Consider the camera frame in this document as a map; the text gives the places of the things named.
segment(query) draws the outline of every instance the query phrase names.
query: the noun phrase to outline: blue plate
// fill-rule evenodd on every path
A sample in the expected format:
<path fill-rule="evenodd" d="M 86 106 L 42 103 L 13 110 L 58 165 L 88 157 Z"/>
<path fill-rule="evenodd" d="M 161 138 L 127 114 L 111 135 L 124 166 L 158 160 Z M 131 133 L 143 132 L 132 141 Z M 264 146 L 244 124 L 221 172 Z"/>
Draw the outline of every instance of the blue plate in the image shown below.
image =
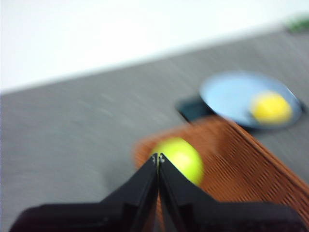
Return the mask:
<path fill-rule="evenodd" d="M 283 124 L 258 123 L 250 113 L 256 95 L 274 91 L 282 95 L 293 111 L 293 117 Z M 253 129 L 275 129 L 295 123 L 302 114 L 297 97 L 281 82 L 253 72 L 223 72 L 205 80 L 200 88 L 203 101 L 217 114 L 237 124 Z"/>

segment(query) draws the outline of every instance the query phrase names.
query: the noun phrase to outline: wicker basket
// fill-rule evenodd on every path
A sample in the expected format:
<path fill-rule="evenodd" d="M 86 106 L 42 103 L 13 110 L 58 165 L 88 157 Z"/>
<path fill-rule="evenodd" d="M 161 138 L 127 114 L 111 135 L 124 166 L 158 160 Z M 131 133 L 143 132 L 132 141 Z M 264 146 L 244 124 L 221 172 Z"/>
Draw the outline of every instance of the wicker basket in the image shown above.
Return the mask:
<path fill-rule="evenodd" d="M 199 152 L 205 167 L 200 187 L 216 200 L 286 204 L 309 228 L 308 185 L 237 124 L 212 116 L 139 140 L 133 151 L 136 167 L 169 137 L 182 137 Z M 162 224 L 160 201 L 157 216 Z"/>

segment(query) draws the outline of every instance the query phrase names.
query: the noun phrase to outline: green tennis ball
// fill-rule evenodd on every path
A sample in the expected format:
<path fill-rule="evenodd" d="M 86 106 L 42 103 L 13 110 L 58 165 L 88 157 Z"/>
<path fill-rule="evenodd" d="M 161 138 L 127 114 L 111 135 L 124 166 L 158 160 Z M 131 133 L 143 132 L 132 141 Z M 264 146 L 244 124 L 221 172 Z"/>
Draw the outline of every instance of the green tennis ball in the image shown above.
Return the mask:
<path fill-rule="evenodd" d="M 169 161 L 193 184 L 203 179 L 204 165 L 199 153 L 186 140 L 176 137 L 158 143 L 151 154 L 163 153 Z"/>

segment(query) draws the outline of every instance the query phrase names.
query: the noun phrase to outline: gray carpet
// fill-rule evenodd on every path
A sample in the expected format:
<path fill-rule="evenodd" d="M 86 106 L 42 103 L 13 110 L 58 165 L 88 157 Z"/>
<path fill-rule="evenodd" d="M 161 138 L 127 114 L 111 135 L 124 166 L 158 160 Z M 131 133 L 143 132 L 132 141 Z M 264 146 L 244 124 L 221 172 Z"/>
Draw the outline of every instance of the gray carpet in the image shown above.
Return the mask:
<path fill-rule="evenodd" d="M 134 173 L 135 141 L 183 123 L 176 101 L 238 69 L 309 105 L 309 34 L 283 31 L 1 96 L 1 231 L 30 206 L 102 200 Z M 256 137 L 309 183 L 307 115 Z"/>

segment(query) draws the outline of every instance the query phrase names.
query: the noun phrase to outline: white wall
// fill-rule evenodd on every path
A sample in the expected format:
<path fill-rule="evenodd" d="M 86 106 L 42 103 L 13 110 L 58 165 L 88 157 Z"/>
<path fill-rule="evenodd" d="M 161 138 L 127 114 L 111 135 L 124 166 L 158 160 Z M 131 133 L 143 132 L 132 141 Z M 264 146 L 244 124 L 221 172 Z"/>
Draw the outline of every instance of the white wall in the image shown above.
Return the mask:
<path fill-rule="evenodd" d="M 241 37 L 304 11 L 308 0 L 2 0 L 1 93 Z"/>

